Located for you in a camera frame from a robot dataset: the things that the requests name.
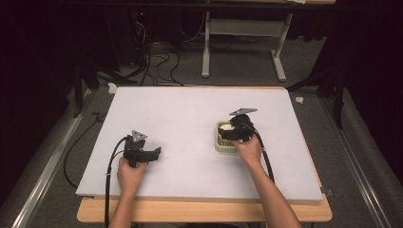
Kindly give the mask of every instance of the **person's left hand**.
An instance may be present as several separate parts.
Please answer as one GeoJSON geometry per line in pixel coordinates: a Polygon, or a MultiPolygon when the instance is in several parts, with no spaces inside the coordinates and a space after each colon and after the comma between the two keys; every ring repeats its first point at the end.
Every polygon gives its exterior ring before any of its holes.
{"type": "Polygon", "coordinates": [[[141,163],[137,168],[133,168],[124,157],[119,159],[118,181],[121,185],[122,193],[127,193],[134,197],[143,179],[146,167],[147,163],[141,163]]]}

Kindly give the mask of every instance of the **white desk leg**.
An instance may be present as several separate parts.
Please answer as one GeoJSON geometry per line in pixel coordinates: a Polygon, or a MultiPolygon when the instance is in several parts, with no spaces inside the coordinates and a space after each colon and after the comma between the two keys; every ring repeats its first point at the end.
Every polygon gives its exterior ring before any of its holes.
{"type": "Polygon", "coordinates": [[[281,35],[279,37],[278,48],[277,50],[272,50],[273,63],[275,64],[278,80],[281,82],[285,82],[286,78],[284,69],[282,68],[281,60],[279,59],[279,55],[281,54],[282,47],[284,46],[285,37],[287,36],[288,29],[290,28],[292,18],[293,13],[288,13],[287,18],[284,22],[284,26],[282,27],[281,35]]]}
{"type": "Polygon", "coordinates": [[[205,33],[204,33],[204,52],[202,54],[201,76],[208,78],[210,75],[210,12],[205,13],[205,33]]]}

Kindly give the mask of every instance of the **white board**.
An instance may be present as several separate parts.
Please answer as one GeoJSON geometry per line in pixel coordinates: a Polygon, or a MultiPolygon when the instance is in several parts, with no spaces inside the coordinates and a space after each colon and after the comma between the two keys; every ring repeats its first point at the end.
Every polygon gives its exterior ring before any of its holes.
{"type": "MultiPolygon", "coordinates": [[[[215,126],[242,107],[261,135],[276,185],[288,200],[322,200],[316,171],[288,91],[209,87],[119,87],[76,194],[105,194],[106,169],[117,142],[132,130],[162,148],[144,173],[139,197],[254,200],[259,195],[238,153],[215,149],[215,126]]],[[[120,195],[113,163],[110,194],[120,195]]]]}

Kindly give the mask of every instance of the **metal floor strip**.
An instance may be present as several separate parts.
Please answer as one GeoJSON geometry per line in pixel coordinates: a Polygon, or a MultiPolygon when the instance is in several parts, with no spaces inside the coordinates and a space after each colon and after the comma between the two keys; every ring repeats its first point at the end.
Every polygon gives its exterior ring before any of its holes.
{"type": "Polygon", "coordinates": [[[359,188],[359,191],[361,192],[362,198],[367,203],[368,209],[370,210],[376,226],[379,228],[392,227],[388,219],[386,218],[386,215],[377,199],[374,189],[368,182],[368,179],[361,169],[359,161],[357,160],[355,153],[347,140],[347,137],[345,136],[343,130],[338,128],[336,122],[334,121],[333,110],[329,101],[327,99],[319,99],[319,101],[322,105],[322,108],[331,119],[333,128],[335,129],[335,132],[338,135],[338,138],[344,148],[344,155],[346,156],[349,168],[352,170],[355,182],[359,188]]]}
{"type": "Polygon", "coordinates": [[[83,113],[86,111],[86,108],[88,107],[92,97],[93,94],[89,90],[87,90],[81,113],[78,115],[77,118],[73,120],[72,125],[68,129],[65,137],[62,139],[62,141],[59,143],[59,145],[51,155],[47,165],[44,168],[44,171],[33,187],[29,198],[27,199],[20,214],[12,225],[12,228],[29,227],[33,216],[35,215],[39,205],[42,202],[42,199],[45,197],[45,194],[50,187],[55,174],[57,173],[57,169],[59,168],[61,162],[63,161],[63,158],[65,157],[68,141],[70,140],[71,136],[77,129],[78,124],[82,120],[83,113]]]}

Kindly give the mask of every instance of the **human arm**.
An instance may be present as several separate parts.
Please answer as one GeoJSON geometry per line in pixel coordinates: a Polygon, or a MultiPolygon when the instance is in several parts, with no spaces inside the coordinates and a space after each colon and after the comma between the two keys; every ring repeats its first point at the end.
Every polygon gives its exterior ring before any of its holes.
{"type": "Polygon", "coordinates": [[[266,222],[271,228],[301,227],[288,201],[267,176],[260,163],[261,147],[256,135],[248,142],[232,141],[240,152],[258,191],[266,222]]]}
{"type": "Polygon", "coordinates": [[[146,167],[147,163],[141,163],[137,168],[133,168],[124,157],[119,159],[118,180],[122,192],[109,228],[129,228],[131,226],[133,202],[146,167]]]}

